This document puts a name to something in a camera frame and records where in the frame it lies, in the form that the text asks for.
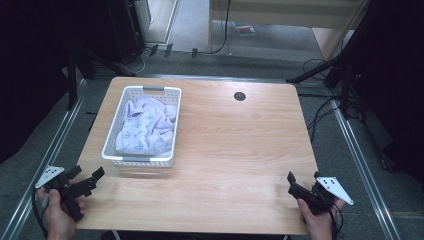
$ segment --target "white plastic basket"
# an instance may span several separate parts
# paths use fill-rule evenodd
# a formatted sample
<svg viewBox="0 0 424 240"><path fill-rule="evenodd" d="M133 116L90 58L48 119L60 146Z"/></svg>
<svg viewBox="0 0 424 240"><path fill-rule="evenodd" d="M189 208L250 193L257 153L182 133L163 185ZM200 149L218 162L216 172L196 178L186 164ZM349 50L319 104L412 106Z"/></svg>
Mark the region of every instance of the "white plastic basket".
<svg viewBox="0 0 424 240"><path fill-rule="evenodd" d="M125 123L126 103L137 96L154 98L165 105L177 106L174 137L171 150L157 155L125 154L116 151L116 137ZM180 113L181 89L174 87L128 86L124 89L112 125L106 138L102 157L111 160L117 166L126 167L172 167Z"/></svg>

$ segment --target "white towel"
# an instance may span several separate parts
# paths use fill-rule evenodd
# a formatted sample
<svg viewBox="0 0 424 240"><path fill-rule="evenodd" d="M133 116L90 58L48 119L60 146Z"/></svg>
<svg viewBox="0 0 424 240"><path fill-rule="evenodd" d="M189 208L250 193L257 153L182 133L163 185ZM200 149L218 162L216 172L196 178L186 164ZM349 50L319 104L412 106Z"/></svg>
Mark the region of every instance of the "white towel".
<svg viewBox="0 0 424 240"><path fill-rule="evenodd" d="M129 154L156 155L171 150L177 107L138 96L128 101L124 126L116 138L116 150Z"/></svg>

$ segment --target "table top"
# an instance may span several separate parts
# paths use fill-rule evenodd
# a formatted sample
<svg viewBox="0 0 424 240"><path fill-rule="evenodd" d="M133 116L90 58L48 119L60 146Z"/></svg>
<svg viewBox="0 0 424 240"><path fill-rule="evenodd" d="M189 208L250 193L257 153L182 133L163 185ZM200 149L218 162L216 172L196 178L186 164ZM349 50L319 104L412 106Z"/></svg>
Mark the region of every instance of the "table top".
<svg viewBox="0 0 424 240"><path fill-rule="evenodd" d="M101 157L123 89L135 85L182 89L174 166L157 174ZM77 180L106 172L83 199L80 229L307 233L287 175L308 187L317 165L292 85L114 78L78 164Z"/></svg>

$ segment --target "hand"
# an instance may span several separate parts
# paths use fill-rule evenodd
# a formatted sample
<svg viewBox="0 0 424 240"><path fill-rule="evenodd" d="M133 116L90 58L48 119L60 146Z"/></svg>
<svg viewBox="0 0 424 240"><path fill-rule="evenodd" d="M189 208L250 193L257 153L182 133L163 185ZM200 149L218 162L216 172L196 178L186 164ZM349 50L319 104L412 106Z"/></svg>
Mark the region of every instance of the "hand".
<svg viewBox="0 0 424 240"><path fill-rule="evenodd" d="M334 204L339 209L342 209L345 202L341 199L338 199ZM308 207L308 204L302 199L297 199L297 205L299 205L302 218L306 222L306 227L308 228L311 240L331 240L332 219L330 217L330 214L328 212L325 212L319 215L313 215ZM332 207L331 212L334 218L336 218L337 210Z"/></svg>
<svg viewBox="0 0 424 240"><path fill-rule="evenodd" d="M39 189L38 197L43 202L46 195L44 188ZM46 217L48 224L48 240L65 240L72 239L76 229L76 222L68 214L64 212L60 204L60 194L56 189L51 189L49 197L49 205L46 209ZM85 212L84 203L79 203L81 213Z"/></svg>

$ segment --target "laundry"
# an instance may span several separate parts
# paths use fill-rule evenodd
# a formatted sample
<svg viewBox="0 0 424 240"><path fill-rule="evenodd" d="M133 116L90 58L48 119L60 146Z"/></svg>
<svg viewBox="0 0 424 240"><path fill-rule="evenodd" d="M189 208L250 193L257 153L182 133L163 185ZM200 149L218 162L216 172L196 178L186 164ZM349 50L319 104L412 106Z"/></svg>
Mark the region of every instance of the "laundry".
<svg viewBox="0 0 424 240"><path fill-rule="evenodd" d="M116 138L116 151L157 155L171 150L177 106L138 96L125 105L124 125Z"/></svg>

